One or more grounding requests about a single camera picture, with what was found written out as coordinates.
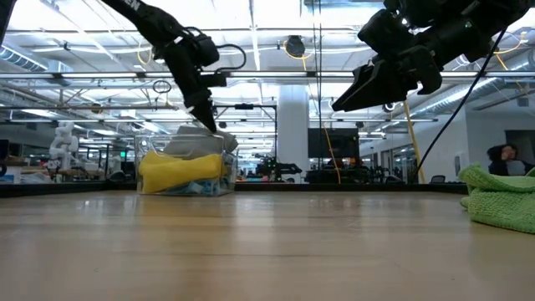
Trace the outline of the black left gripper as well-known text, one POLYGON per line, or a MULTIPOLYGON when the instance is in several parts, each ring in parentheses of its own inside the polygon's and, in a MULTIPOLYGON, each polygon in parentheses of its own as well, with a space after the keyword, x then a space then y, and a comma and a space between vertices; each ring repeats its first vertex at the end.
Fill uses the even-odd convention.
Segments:
POLYGON ((185 107, 193 107, 190 114, 211 133, 217 132, 217 126, 209 89, 225 87, 227 78, 218 71, 202 75, 201 69, 214 64, 219 58, 217 46, 205 34, 170 42, 164 48, 164 60, 182 92, 185 107))

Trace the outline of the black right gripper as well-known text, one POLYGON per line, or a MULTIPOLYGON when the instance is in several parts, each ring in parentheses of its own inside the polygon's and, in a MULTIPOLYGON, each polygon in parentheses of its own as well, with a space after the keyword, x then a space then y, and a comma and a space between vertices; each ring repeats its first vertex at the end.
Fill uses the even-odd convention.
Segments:
POLYGON ((353 71, 354 81, 333 103, 350 112, 406 100, 410 90, 431 94, 442 85, 444 65, 460 55, 477 60, 491 50, 492 38, 468 18, 458 18, 413 34, 397 18, 380 22, 373 63, 353 71))

